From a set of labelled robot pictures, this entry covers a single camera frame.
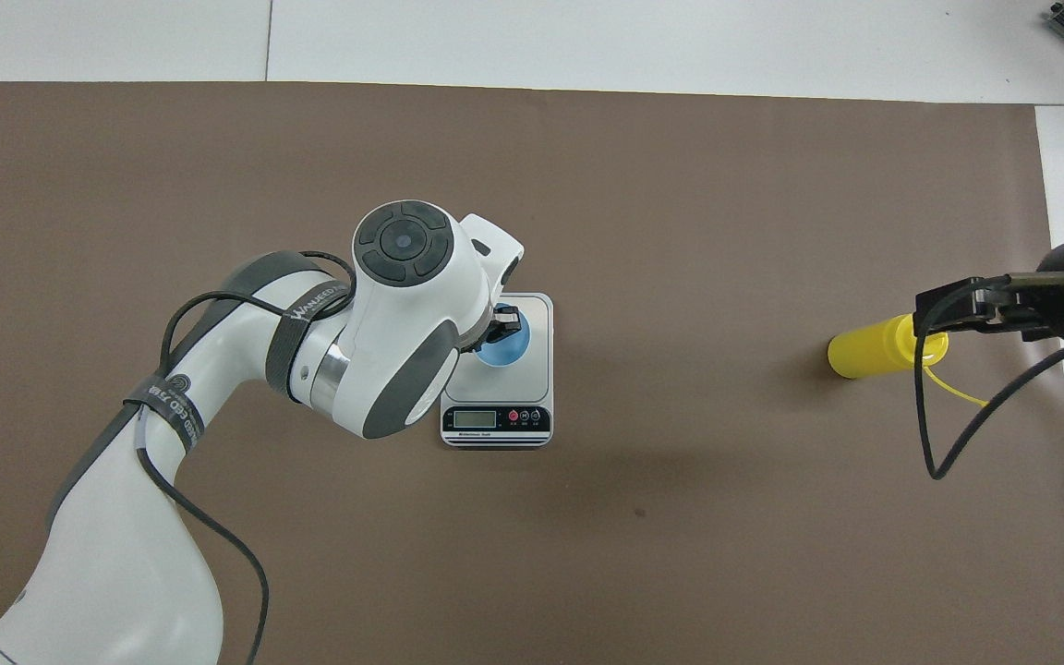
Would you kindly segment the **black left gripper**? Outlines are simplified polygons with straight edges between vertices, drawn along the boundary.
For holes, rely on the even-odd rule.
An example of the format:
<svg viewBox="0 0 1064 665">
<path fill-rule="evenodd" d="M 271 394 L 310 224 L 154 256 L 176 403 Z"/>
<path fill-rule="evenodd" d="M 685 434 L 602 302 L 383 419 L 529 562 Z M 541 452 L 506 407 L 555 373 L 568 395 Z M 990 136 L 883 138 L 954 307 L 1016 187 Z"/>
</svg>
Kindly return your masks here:
<svg viewBox="0 0 1064 665">
<path fill-rule="evenodd" d="M 476 353 L 484 344 L 495 345 L 519 332 L 521 332 L 519 307 L 494 307 L 491 312 L 491 321 L 482 321 L 468 332 L 462 333 L 458 352 Z"/>
</svg>

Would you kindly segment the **light blue plastic cup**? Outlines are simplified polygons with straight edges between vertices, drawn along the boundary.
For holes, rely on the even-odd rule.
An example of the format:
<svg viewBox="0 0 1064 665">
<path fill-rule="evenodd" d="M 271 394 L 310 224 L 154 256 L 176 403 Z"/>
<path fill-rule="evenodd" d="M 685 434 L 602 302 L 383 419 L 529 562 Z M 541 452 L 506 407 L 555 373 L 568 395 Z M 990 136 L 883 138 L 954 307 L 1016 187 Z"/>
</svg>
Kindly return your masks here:
<svg viewBox="0 0 1064 665">
<path fill-rule="evenodd" d="M 518 362 L 527 353 L 527 349 L 531 345 L 531 330 L 529 330 L 529 323 L 523 312 L 520 311 L 520 314 L 521 332 L 495 345 L 484 344 L 476 352 L 476 358 L 480 359 L 484 365 L 494 368 L 508 367 L 514 365 L 515 362 Z"/>
</svg>

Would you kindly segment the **yellow squeeze bottle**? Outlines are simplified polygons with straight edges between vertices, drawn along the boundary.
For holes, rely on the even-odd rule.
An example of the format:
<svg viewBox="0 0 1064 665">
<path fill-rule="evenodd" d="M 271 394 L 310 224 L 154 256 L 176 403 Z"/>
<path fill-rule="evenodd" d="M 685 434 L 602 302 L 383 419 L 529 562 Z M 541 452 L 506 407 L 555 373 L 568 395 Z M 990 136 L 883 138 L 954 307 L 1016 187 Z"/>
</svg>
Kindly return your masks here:
<svg viewBox="0 0 1064 665">
<path fill-rule="evenodd" d="M 842 332 L 828 344 L 828 364 L 836 375 L 857 380 L 869 376 L 900 373 L 913 367 L 916 342 L 913 333 L 913 314 L 902 314 L 868 327 Z M 922 371 L 941 389 L 966 400 L 967 403 L 987 405 L 980 399 L 959 390 L 935 375 L 933 367 L 949 352 L 949 334 L 930 333 L 925 338 Z"/>
</svg>

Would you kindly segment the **silver digital kitchen scale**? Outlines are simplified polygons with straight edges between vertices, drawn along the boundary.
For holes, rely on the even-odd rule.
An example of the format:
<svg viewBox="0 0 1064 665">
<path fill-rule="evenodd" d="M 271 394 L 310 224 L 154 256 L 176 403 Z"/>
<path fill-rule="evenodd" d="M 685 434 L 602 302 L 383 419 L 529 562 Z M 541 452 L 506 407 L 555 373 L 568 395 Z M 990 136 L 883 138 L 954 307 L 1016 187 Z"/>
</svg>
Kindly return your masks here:
<svg viewBox="0 0 1064 665">
<path fill-rule="evenodd" d="M 548 295 L 508 292 L 500 306 L 519 307 L 531 345 L 514 365 L 494 368 L 462 355 L 440 394 L 440 439 L 455 449 L 539 449 L 554 426 L 554 312 Z"/>
</svg>

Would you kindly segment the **brown paper table mat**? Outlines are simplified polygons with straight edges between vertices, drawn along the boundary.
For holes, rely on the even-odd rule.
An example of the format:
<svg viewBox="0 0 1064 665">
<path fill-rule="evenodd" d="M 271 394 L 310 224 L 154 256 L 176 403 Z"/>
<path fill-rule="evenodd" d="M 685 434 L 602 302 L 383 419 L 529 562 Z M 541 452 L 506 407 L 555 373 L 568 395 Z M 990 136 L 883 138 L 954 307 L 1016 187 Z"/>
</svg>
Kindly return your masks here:
<svg viewBox="0 0 1064 665">
<path fill-rule="evenodd" d="M 0 615 L 166 320 L 422 199 L 526 248 L 556 432 L 359 440 L 246 384 L 183 492 L 267 665 L 1064 665 L 1064 380 L 941 481 L 836 333 L 1050 248 L 1034 111 L 307 84 L 0 84 Z"/>
</svg>

